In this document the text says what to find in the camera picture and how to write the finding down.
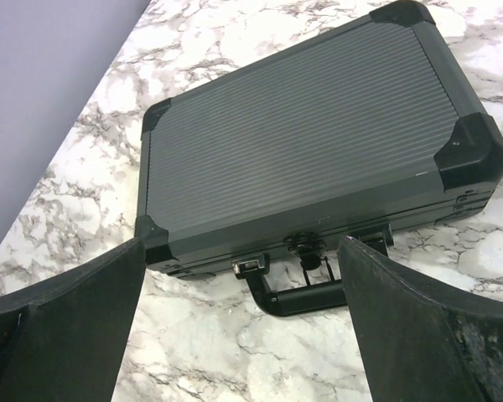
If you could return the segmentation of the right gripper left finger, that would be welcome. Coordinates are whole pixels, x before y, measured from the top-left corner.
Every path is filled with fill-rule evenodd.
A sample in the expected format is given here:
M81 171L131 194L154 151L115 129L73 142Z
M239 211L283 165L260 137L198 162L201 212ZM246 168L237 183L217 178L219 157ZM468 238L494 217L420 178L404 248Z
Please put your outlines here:
M0 296L0 401L109 401L146 270L132 239Z

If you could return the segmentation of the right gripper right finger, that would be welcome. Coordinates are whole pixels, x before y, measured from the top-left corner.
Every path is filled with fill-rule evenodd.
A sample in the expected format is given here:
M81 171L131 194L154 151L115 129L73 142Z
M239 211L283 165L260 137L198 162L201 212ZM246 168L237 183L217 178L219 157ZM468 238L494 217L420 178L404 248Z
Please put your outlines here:
M340 240L348 308L374 401L503 401L503 302Z

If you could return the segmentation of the black poker carrying case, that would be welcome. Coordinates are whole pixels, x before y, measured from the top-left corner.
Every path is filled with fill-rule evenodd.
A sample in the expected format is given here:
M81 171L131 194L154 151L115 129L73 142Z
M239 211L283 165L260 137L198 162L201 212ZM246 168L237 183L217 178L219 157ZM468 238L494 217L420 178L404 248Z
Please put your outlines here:
M273 261L315 270L341 235L385 252L477 214L502 178L503 136L428 8L395 1L150 106L135 235L150 270L233 271L290 317L342 307L344 285L273 291Z

